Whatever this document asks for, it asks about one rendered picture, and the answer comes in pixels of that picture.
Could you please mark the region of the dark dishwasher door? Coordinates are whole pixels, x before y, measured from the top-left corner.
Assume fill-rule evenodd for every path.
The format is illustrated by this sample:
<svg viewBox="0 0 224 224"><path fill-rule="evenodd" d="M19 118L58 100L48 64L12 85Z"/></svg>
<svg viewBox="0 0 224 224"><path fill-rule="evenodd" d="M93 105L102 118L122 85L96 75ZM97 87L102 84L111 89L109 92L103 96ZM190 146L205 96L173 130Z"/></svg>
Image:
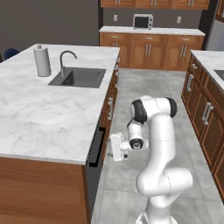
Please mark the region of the dark dishwasher door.
<svg viewBox="0 0 224 224"><path fill-rule="evenodd" d="M89 149L89 153L91 151L91 147L95 138L95 133L99 127L101 127L101 123L98 122L95 132L94 132L94 137ZM89 201L89 212L90 214L93 214L94 211L94 206L95 206L95 198L98 190L98 185L99 185L99 180L102 172L102 153L100 155L99 163L97 167L90 167L88 164L88 158L89 158L89 153L87 156L87 165L86 165L86 172L87 172L87 193L88 193L88 201Z"/></svg>

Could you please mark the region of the wooden cupboard run with drawers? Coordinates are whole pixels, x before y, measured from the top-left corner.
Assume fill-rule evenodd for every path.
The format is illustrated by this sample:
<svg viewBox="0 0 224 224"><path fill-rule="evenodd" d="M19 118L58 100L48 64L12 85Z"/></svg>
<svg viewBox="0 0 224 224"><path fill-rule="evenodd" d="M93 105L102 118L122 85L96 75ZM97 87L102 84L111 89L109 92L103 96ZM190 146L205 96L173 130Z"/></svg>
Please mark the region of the wooden cupboard run with drawers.
<svg viewBox="0 0 224 224"><path fill-rule="evenodd" d="M181 98L224 203L224 91L193 54Z"/></svg>

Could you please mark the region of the white paper towel roll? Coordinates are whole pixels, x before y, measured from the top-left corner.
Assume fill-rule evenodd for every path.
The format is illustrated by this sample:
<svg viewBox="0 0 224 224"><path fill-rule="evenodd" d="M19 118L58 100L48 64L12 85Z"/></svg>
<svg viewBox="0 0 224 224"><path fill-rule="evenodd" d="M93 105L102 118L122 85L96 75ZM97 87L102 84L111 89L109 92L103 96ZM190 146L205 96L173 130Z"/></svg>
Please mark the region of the white paper towel roll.
<svg viewBox="0 0 224 224"><path fill-rule="evenodd" d="M41 44L33 48L34 59L38 71L38 77L47 77L52 74L48 49Z"/></svg>

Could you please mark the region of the dark hob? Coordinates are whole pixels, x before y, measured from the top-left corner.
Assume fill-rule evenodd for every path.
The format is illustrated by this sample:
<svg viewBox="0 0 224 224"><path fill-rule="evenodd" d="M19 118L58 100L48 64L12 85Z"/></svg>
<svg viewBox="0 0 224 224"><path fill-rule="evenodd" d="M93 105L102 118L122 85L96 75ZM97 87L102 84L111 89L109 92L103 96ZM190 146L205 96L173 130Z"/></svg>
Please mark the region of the dark hob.
<svg viewBox="0 0 224 224"><path fill-rule="evenodd" d="M214 70L214 71L224 81L224 70Z"/></svg>

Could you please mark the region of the grey fridge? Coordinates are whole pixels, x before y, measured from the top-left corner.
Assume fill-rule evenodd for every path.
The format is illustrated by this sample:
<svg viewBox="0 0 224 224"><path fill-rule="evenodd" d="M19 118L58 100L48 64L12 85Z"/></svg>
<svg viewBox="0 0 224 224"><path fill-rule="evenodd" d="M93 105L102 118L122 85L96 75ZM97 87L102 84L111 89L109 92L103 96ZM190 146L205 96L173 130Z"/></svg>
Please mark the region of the grey fridge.
<svg viewBox="0 0 224 224"><path fill-rule="evenodd" d="M206 42L207 51L224 52L224 0L219 0Z"/></svg>

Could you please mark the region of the wooden base cupboard run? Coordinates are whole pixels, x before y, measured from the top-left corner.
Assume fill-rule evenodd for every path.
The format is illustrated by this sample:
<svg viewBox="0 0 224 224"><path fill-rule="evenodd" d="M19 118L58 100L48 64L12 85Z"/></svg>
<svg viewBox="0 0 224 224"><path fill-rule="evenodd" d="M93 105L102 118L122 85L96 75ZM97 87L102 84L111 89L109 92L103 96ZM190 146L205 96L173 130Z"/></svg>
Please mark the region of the wooden base cupboard run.
<svg viewBox="0 0 224 224"><path fill-rule="evenodd" d="M191 50L200 50L204 37L182 34L100 33L100 46L119 47L121 68L185 71Z"/></svg>

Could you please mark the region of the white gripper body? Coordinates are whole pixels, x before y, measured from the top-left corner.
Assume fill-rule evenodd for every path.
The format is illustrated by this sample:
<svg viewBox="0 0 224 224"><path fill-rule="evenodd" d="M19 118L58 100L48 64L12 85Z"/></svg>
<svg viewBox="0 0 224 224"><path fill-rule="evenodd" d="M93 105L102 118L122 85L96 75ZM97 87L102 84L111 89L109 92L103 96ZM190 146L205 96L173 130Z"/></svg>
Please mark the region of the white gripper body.
<svg viewBox="0 0 224 224"><path fill-rule="evenodd" d="M110 135L111 149L113 154L113 159L116 162L123 160L123 134L115 133Z"/></svg>

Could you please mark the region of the wooden wall cupboard run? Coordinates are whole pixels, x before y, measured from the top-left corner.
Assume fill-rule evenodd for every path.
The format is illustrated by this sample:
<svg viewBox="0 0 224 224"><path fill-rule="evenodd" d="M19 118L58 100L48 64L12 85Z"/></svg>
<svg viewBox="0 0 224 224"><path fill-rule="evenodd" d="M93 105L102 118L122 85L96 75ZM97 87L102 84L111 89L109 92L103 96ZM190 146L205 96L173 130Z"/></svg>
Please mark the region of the wooden wall cupboard run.
<svg viewBox="0 0 224 224"><path fill-rule="evenodd" d="M207 10L210 0L101 0L101 7Z"/></svg>

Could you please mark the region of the dark curved tap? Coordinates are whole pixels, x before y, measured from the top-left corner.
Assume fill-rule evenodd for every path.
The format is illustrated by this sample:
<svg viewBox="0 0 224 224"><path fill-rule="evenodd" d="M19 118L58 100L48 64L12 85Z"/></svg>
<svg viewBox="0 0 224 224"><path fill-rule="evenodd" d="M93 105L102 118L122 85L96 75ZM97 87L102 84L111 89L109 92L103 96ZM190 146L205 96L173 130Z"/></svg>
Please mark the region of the dark curved tap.
<svg viewBox="0 0 224 224"><path fill-rule="evenodd" d="M64 64L63 64L63 55L66 54L66 53L70 53L70 54L73 55L73 57L74 57L76 60L78 59L77 55L76 55L74 52L69 51L69 50L65 50L65 51L63 51L63 52L60 54L60 56L59 56L59 63L60 63L61 77L64 77L64 76L65 76L65 72L66 72L66 68L65 68L65 66L64 66Z"/></svg>

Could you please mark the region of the dark grey sink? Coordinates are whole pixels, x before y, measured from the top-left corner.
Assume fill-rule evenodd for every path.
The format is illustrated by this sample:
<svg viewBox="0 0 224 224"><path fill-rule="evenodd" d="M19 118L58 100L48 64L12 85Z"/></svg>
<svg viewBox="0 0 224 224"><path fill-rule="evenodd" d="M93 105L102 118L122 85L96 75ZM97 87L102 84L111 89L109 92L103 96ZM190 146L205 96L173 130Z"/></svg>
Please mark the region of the dark grey sink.
<svg viewBox="0 0 224 224"><path fill-rule="evenodd" d="M105 69L66 67L59 72L50 82L50 86L78 87L78 88L99 88Z"/></svg>

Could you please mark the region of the silver toaster oven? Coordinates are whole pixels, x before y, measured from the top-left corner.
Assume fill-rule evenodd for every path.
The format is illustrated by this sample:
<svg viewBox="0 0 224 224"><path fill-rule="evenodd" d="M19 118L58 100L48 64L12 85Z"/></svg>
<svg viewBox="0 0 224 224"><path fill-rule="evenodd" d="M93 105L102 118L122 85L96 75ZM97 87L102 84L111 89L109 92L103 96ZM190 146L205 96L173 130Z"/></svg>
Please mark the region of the silver toaster oven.
<svg viewBox="0 0 224 224"><path fill-rule="evenodd" d="M153 16L151 14L135 14L133 16L134 29L150 30L153 26Z"/></svg>

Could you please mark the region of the blue chair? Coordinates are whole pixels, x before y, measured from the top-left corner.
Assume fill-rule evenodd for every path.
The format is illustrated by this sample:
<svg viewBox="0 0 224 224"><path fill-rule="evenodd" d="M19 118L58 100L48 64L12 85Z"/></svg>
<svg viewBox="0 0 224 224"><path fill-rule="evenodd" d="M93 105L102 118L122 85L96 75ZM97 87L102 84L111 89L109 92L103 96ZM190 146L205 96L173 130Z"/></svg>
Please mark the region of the blue chair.
<svg viewBox="0 0 224 224"><path fill-rule="evenodd" d="M4 52L4 59L7 60L17 54L19 54L19 50L15 48L9 48Z"/></svg>

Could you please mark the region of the wooden island cabinet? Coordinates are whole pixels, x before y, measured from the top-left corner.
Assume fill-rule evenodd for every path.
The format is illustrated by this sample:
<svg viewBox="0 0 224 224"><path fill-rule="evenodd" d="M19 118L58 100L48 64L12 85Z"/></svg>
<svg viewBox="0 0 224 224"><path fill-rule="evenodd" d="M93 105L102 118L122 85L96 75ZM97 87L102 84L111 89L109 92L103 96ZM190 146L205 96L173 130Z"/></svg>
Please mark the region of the wooden island cabinet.
<svg viewBox="0 0 224 224"><path fill-rule="evenodd" d="M90 224L86 168L0 157L0 224Z"/></svg>

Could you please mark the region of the wooden island cupboard door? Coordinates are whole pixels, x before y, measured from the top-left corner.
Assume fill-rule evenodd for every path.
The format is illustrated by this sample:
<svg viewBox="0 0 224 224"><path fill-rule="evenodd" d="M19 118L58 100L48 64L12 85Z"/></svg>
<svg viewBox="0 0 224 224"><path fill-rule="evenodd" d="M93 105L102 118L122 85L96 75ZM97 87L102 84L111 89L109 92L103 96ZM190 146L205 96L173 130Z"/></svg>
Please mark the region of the wooden island cupboard door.
<svg viewBox="0 0 224 224"><path fill-rule="evenodd" d="M105 129L105 136L104 136L104 140L103 140L103 144L101 148L101 160L104 160L105 158L107 144L109 140L109 132L110 132L110 127L112 123L112 120L111 121L108 120L108 112L109 112L108 99L109 97L113 97L113 114L114 114L115 96L116 96L115 88L110 87L107 92L105 102L103 105L103 111L101 114L101 126Z"/></svg>

